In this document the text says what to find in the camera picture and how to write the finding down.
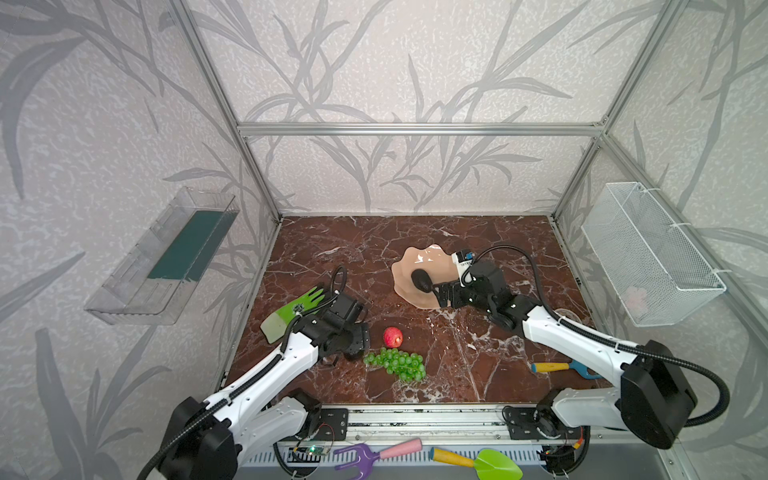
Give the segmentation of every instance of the beige shell-shaped dish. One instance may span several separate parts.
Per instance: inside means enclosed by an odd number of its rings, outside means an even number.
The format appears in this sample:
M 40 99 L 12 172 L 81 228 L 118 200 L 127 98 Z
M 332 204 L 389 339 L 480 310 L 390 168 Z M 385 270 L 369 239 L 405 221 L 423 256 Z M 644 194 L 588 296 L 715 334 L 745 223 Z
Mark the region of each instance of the beige shell-shaped dish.
M 402 259 L 392 264 L 392 277 L 398 295 L 420 309 L 440 308 L 434 293 L 422 292 L 413 285 L 411 273 L 417 269 L 427 272 L 432 283 L 452 282 L 458 280 L 458 270 L 453 259 L 439 245 L 430 245 L 424 250 L 408 247 Z

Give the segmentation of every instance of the clear plastic shelf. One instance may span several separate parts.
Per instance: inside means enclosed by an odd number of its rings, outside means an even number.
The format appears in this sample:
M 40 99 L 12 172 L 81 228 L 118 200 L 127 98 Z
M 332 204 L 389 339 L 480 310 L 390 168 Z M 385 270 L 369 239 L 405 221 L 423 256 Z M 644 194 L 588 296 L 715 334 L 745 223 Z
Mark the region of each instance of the clear plastic shelf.
M 113 325 L 173 325 L 239 212 L 232 194 L 183 187 L 85 310 Z

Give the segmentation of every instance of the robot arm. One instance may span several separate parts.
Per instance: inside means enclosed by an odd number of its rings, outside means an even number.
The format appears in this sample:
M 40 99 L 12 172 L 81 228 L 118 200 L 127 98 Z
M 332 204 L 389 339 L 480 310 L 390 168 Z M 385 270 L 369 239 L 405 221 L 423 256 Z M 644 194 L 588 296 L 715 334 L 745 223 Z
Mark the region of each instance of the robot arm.
M 531 261 L 541 296 L 532 258 L 517 247 L 504 247 L 523 253 Z M 697 397 L 678 366 L 681 361 L 674 364 L 662 360 L 676 360 L 669 349 L 654 341 L 639 346 L 557 316 L 543 301 L 510 291 L 503 272 L 493 264 L 478 261 L 479 257 L 468 250 L 452 257 L 458 280 L 432 285 L 427 272 L 416 270 L 412 274 L 414 284 L 422 291 L 434 292 L 440 306 L 482 310 L 501 328 L 570 356 L 613 385 L 606 389 L 550 392 L 538 409 L 541 424 L 537 428 L 541 432 L 556 436 L 554 431 L 561 424 L 603 426 L 630 430 L 659 449 L 671 448 L 694 410 Z M 727 388 L 723 391 L 724 384 L 718 386 L 721 402 L 717 415 L 727 406 Z
M 284 344 L 231 385 L 203 402 L 184 400 L 171 415 L 157 469 L 169 479 L 232 478 L 255 452 L 286 437 L 313 434 L 321 405 L 301 390 L 265 407 L 319 359 L 337 353 L 362 356 L 370 347 L 368 325 L 357 322 L 362 310 L 352 297 L 338 293 L 327 309 L 295 318 Z M 155 466 L 153 460 L 144 470 Z

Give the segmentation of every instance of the pink handle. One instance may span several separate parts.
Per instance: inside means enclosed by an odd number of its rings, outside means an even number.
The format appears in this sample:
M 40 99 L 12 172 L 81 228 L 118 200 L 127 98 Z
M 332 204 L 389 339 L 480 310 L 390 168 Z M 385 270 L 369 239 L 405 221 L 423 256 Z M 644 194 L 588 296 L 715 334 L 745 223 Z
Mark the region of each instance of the pink handle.
M 399 457 L 400 455 L 408 455 L 409 453 L 416 453 L 421 451 L 422 440 L 413 439 L 382 450 L 379 452 L 379 458 Z

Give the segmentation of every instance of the wallpaper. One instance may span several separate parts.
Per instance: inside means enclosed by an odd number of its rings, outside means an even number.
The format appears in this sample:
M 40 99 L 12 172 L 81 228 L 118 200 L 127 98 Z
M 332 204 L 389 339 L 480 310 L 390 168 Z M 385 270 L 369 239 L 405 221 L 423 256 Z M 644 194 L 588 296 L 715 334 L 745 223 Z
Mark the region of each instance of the wallpaper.
M 262 137 L 250 147 L 286 213 L 548 214 L 588 142 L 588 137 Z M 329 160 L 317 161 L 324 157 Z
M 691 2 L 611 132 L 768 311 L 768 2 Z
M 189 1 L 240 122 L 599 121 L 663 3 Z M 546 214 L 587 143 L 250 140 L 291 214 Z
M 275 224 L 166 11 L 0 3 L 0 478 L 134 478 L 170 412 L 216 387 Z M 234 225 L 173 326 L 88 297 L 182 186 Z
M 240 121 L 599 121 L 661 1 L 190 0 Z
M 604 329 L 645 344 L 662 342 L 682 359 L 717 373 L 730 387 L 730 408 L 718 420 L 684 429 L 680 440 L 701 480 L 757 480 L 768 468 L 768 355 L 753 341 L 722 297 L 674 326 L 638 328 L 629 319 L 581 225 L 607 182 L 630 181 L 605 153 L 599 153 L 568 202 L 558 226 L 581 270 Z M 699 398 L 694 415 L 717 402 L 717 389 L 702 376 L 685 371 Z

